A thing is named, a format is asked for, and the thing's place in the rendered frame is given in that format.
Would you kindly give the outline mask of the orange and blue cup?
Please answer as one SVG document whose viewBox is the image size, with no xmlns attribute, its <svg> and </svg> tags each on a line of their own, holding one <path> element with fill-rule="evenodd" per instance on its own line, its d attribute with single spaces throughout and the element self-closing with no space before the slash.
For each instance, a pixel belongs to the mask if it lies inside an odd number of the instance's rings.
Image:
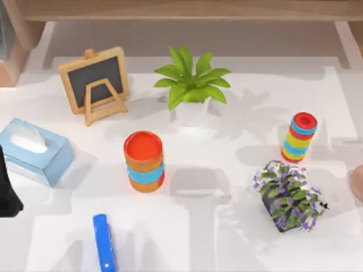
<svg viewBox="0 0 363 272">
<path fill-rule="evenodd" d="M 150 131 L 130 134 L 123 145 L 131 186 L 141 193 L 158 190 L 164 182 L 162 140 Z"/>
</svg>

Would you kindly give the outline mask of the green plant in white pot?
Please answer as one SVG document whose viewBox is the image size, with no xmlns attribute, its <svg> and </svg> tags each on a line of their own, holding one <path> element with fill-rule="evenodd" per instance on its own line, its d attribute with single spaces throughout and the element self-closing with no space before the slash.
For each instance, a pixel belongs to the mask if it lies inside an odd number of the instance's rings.
<svg viewBox="0 0 363 272">
<path fill-rule="evenodd" d="M 230 74 L 227 68 L 212 68 L 213 54 L 207 52 L 193 64 L 193 55 L 185 46 L 170 47 L 173 63 L 154 70 L 162 75 L 155 88 L 168 88 L 168 110 L 185 126 L 200 125 L 207 113 L 211 99 L 226 104 L 222 88 L 231 85 L 223 77 Z"/>
</svg>

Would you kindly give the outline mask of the wooden framed blackboard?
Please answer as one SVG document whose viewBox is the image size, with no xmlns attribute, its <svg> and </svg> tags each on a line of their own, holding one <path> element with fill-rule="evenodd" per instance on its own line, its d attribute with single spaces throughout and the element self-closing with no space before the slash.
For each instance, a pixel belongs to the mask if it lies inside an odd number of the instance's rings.
<svg viewBox="0 0 363 272">
<path fill-rule="evenodd" d="M 85 51 L 84 57 L 58 67 L 74 114 L 85 115 L 87 126 L 117 113 L 126 113 L 129 96 L 124 51 L 117 46 L 101 52 Z"/>
</svg>

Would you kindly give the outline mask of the stack of coloured rings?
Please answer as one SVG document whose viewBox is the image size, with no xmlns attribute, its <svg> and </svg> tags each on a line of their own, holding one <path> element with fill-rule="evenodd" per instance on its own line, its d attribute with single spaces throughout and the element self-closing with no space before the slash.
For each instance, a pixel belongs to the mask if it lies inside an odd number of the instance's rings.
<svg viewBox="0 0 363 272">
<path fill-rule="evenodd" d="M 306 156 L 317 127 L 318 122 L 312 114 L 307 112 L 295 114 L 281 147 L 282 157 L 290 163 L 302 161 Z"/>
</svg>

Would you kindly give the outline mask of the purple flowers in dark pot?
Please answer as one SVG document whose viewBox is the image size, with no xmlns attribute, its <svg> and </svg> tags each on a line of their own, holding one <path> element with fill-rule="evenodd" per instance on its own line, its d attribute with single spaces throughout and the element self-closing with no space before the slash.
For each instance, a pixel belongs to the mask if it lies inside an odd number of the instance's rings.
<svg viewBox="0 0 363 272">
<path fill-rule="evenodd" d="M 304 167 L 271 160 L 253 176 L 253 187 L 279 232 L 311 231 L 328 210 L 321 191 L 308 185 Z"/>
</svg>

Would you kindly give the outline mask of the wooden shelf unit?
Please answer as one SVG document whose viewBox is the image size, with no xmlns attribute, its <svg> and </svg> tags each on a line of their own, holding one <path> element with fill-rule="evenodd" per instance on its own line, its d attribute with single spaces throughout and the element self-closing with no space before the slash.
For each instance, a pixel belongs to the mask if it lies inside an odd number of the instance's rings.
<svg viewBox="0 0 363 272">
<path fill-rule="evenodd" d="M 0 0 L 24 50 L 37 47 L 47 23 L 72 27 L 79 44 L 99 49 L 134 24 L 163 30 L 192 23 L 347 22 L 363 58 L 363 0 Z"/>
</svg>

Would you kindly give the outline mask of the light blue tissue box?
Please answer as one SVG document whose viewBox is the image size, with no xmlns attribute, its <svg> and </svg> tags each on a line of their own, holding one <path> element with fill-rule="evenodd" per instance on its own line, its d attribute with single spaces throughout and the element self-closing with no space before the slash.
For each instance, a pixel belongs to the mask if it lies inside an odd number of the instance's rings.
<svg viewBox="0 0 363 272">
<path fill-rule="evenodd" d="M 18 118 L 0 132 L 0 145 L 10 169 L 50 187 L 75 157 L 67 138 Z"/>
</svg>

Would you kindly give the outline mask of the salmon-coloured object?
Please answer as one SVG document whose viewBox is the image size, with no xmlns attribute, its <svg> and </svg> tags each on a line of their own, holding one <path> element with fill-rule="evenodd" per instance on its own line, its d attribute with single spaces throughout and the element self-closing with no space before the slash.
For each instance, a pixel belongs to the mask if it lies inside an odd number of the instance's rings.
<svg viewBox="0 0 363 272">
<path fill-rule="evenodd" d="M 349 186 L 355 198 L 363 204 L 363 164 L 352 171 Z"/>
</svg>

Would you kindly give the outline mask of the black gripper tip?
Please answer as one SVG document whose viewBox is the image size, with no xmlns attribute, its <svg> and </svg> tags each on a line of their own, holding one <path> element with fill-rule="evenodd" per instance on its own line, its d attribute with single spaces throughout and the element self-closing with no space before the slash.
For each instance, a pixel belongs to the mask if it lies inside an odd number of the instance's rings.
<svg viewBox="0 0 363 272">
<path fill-rule="evenodd" d="M 16 217 L 23 208 L 24 204 L 11 185 L 0 145 L 0 218 Z"/>
</svg>

